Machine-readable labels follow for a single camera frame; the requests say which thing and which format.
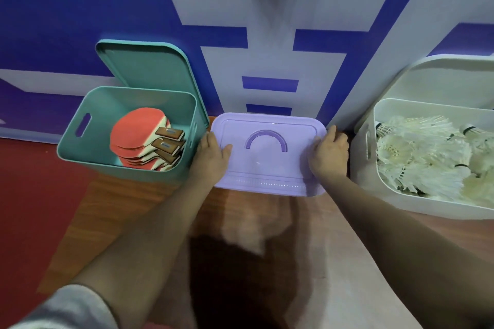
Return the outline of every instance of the person's left arm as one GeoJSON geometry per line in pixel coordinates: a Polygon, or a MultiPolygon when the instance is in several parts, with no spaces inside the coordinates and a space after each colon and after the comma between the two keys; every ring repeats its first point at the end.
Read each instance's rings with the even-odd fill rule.
{"type": "Polygon", "coordinates": [[[73,279],[102,297],[120,329],[144,324],[199,208],[225,174],[231,150],[222,151],[214,134],[206,134],[185,183],[73,279]]]}

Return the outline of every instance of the white storage bin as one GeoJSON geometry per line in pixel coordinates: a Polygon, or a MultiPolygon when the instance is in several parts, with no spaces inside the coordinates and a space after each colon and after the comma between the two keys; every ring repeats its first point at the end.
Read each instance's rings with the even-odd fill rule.
{"type": "Polygon", "coordinates": [[[494,60],[492,58],[437,55],[411,65],[398,75],[382,99],[361,122],[351,144],[352,180],[371,194],[407,211],[459,220],[494,219],[494,209],[491,208],[412,196],[391,189],[377,172],[375,133],[375,122],[386,122],[392,116],[437,115],[448,117],[458,128],[464,124],[473,124],[494,132],[494,111],[483,109],[483,107],[491,108],[493,100],[494,60]],[[477,82],[472,80],[472,76],[469,77],[470,71],[473,72],[472,76],[478,79],[477,82]],[[448,91],[445,91],[443,86],[448,86],[448,91]],[[455,105],[417,101],[422,98],[455,105]],[[461,107],[458,104],[481,105],[482,108],[461,107]]]}

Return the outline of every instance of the red floor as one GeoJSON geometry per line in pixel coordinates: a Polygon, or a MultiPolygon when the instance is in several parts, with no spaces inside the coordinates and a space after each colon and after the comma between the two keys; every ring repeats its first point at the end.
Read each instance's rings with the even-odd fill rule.
{"type": "Polygon", "coordinates": [[[40,301],[36,289],[96,173],[51,144],[0,139],[0,329],[40,301]]]}

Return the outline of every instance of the teal storage bin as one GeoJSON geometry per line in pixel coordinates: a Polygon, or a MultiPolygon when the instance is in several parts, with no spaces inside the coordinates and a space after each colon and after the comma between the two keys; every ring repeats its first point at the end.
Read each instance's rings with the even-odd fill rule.
{"type": "Polygon", "coordinates": [[[185,54],[158,42],[102,40],[96,51],[124,87],[102,86],[90,91],[57,148],[66,161],[83,164],[106,175],[137,181],[180,183],[188,174],[196,146],[209,118],[185,54]],[[187,139],[180,162],[158,172],[121,166],[110,151],[110,132],[125,114],[141,107],[161,109],[187,139]],[[90,120],[81,134],[82,123],[90,120]]]}

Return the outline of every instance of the person's right arm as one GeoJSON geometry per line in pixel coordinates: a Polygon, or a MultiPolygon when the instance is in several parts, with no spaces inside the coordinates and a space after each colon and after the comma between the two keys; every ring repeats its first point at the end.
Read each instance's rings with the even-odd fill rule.
{"type": "Polygon", "coordinates": [[[381,273],[424,328],[494,327],[494,265],[347,178],[348,142],[332,126],[310,166],[381,273]]]}

